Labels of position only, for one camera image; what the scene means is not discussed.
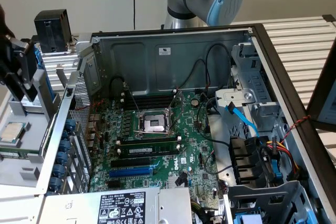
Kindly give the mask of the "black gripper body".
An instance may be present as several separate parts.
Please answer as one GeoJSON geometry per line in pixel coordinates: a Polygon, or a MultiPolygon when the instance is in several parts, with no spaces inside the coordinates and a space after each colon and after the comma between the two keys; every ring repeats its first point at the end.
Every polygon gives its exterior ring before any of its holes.
{"type": "Polygon", "coordinates": [[[1,50],[12,51],[13,46],[11,41],[7,38],[7,36],[9,36],[10,38],[15,38],[15,35],[6,25],[5,11],[2,5],[0,6],[0,10],[1,10],[1,50]]]}

